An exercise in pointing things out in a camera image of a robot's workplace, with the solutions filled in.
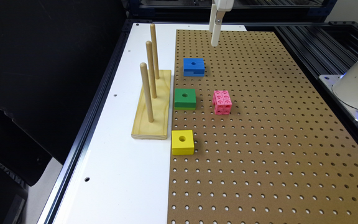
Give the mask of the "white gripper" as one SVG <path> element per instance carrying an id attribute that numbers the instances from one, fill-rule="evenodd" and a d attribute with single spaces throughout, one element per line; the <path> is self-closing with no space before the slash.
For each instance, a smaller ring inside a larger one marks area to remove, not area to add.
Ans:
<path id="1" fill-rule="evenodd" d="M 211 45 L 218 46 L 219 36 L 222 26 L 223 17 L 226 12 L 232 10 L 234 0 L 214 0 L 211 5 L 211 13 L 209 17 L 209 31 L 212 33 Z"/>

